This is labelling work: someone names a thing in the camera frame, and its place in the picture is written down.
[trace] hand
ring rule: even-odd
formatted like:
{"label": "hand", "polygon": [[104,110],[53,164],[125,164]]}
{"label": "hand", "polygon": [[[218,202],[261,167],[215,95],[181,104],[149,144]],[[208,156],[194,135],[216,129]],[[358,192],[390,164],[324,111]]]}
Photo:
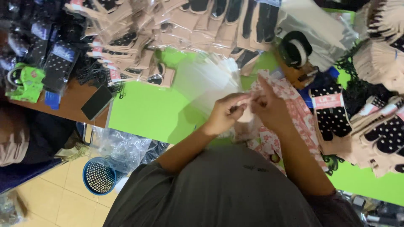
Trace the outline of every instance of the hand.
{"label": "hand", "polygon": [[205,134],[217,136],[228,129],[243,115],[247,104],[236,106],[237,102],[250,98],[250,94],[230,94],[215,102],[208,121],[201,127]]}
{"label": "hand", "polygon": [[276,134],[289,133],[296,130],[290,118],[288,108],[282,98],[278,98],[264,78],[258,76],[264,95],[251,102],[251,110],[262,121],[265,127]]}

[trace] smartphone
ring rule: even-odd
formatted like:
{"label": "smartphone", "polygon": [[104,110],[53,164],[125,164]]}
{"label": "smartphone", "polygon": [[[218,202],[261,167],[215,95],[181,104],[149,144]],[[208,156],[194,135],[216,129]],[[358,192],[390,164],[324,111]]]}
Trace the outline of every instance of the smartphone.
{"label": "smartphone", "polygon": [[108,88],[101,85],[91,98],[81,107],[81,111],[90,121],[93,121],[113,99],[114,96]]}

